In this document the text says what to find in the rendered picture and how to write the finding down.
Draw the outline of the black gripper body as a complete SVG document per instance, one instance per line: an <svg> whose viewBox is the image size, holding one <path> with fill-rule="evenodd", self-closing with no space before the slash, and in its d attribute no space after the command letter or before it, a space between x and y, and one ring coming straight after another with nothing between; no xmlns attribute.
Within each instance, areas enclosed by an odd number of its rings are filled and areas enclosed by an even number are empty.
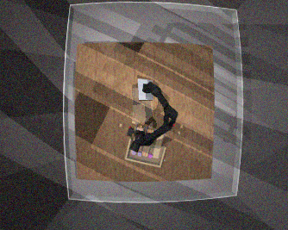
<svg viewBox="0 0 288 230"><path fill-rule="evenodd" d="M139 132L140 132L140 131L137 131L137 132L134 131L134 129L130 127L130 128L128 129L128 134L127 134L127 136L132 137L133 134L136 135L136 134L138 134Z"/></svg>

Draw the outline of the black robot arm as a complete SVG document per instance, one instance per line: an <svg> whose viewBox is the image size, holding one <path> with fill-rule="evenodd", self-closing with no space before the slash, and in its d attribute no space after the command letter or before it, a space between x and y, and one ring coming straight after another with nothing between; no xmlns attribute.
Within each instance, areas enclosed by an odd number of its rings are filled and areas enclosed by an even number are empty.
<svg viewBox="0 0 288 230"><path fill-rule="evenodd" d="M164 124L149 135L143 136L144 132L142 131L136 134L135 140L133 140L129 148L134 152L138 152L140 146L150 146L154 140L157 140L163 134L171 131L178 118L178 112L173 107L171 107L168 101L164 98L160 87L150 81L148 84L143 84L142 91L145 93L151 93L153 96L156 96L159 99L161 105L164 108ZM171 118L170 122L169 118Z"/></svg>

